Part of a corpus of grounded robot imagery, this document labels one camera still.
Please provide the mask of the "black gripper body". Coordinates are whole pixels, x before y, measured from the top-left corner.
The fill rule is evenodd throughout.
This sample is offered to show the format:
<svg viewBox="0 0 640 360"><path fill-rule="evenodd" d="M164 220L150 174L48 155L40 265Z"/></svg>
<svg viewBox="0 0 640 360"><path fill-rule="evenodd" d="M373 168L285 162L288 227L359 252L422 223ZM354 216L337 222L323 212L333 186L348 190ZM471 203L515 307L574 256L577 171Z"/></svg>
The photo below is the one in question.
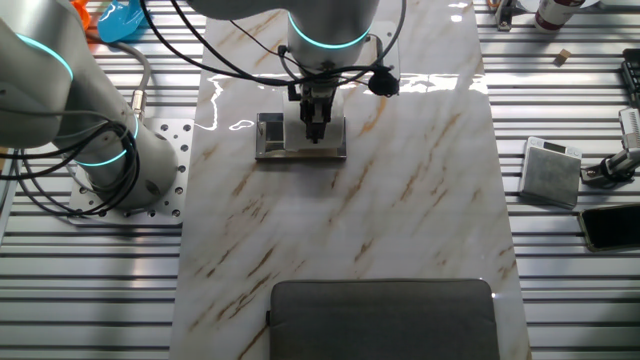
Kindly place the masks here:
<svg viewBox="0 0 640 360"><path fill-rule="evenodd" d="M342 74L291 85L286 93L286 121L324 124L344 119L344 98L339 89Z"/></svg>

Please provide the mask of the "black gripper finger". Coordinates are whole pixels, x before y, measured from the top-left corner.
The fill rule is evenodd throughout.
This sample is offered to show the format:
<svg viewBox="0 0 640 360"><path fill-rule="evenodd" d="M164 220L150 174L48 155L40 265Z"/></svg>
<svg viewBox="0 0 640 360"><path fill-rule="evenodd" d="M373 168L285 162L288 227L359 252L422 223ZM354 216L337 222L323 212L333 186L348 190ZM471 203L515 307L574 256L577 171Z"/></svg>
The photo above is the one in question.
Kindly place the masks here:
<svg viewBox="0 0 640 360"><path fill-rule="evenodd" d="M318 143L325 136L326 126L331 121L332 105L329 103L316 103L314 115L314 142Z"/></svg>
<svg viewBox="0 0 640 360"><path fill-rule="evenodd" d="M315 116L315 105L312 102L300 103L300 119L305 124L306 139L312 143L317 143L317 136L313 119Z"/></svg>

